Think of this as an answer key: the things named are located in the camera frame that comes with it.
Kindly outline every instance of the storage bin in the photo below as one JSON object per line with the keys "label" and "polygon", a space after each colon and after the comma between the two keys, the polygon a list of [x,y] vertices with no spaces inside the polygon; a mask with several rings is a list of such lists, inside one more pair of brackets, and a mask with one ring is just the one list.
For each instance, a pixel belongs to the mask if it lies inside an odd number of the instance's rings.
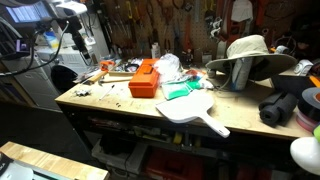
{"label": "storage bin", "polygon": [[191,155],[154,149],[146,172],[153,179],[200,180],[203,178],[203,161]]}
{"label": "storage bin", "polygon": [[111,155],[104,153],[99,140],[93,147],[91,155],[109,166],[139,174],[147,148],[148,145],[137,143],[131,154],[119,153],[117,155]]}

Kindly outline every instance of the wide-brimmed hat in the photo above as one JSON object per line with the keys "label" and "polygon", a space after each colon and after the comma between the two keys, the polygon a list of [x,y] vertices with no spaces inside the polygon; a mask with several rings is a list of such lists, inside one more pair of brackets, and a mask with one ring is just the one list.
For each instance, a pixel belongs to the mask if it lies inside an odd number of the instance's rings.
{"label": "wide-brimmed hat", "polygon": [[227,59],[217,59],[206,64],[208,69],[230,73],[230,64],[237,59],[253,57],[250,80],[262,81],[284,72],[297,64],[297,60],[286,54],[270,54],[264,37],[251,35],[237,39],[227,49]]}

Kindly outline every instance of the magnifying lamp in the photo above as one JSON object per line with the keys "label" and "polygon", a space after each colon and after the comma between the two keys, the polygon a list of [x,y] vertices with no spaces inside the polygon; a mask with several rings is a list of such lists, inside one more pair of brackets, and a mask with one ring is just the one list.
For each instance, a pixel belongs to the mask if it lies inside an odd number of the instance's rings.
{"label": "magnifying lamp", "polygon": [[290,146],[290,153],[301,168],[320,175],[320,124],[314,129],[313,135],[294,140]]}

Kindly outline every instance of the bottle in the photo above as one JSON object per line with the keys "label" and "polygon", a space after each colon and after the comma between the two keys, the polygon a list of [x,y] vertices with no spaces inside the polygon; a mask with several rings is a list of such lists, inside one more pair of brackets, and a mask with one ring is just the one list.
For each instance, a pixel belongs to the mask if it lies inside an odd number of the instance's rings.
{"label": "bottle", "polygon": [[49,45],[49,47],[53,50],[57,50],[59,46],[59,41],[54,34],[54,31],[50,29],[49,31],[44,32],[44,37]]}
{"label": "bottle", "polygon": [[158,43],[152,44],[151,56],[152,56],[152,59],[161,57],[160,47]]}

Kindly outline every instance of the orange case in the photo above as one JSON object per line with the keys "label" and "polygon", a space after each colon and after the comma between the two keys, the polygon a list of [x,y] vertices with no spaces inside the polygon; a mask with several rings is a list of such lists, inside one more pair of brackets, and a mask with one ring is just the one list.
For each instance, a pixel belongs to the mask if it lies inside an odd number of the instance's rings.
{"label": "orange case", "polygon": [[158,88],[159,73],[153,68],[158,59],[144,59],[129,82],[132,97],[153,98]]}

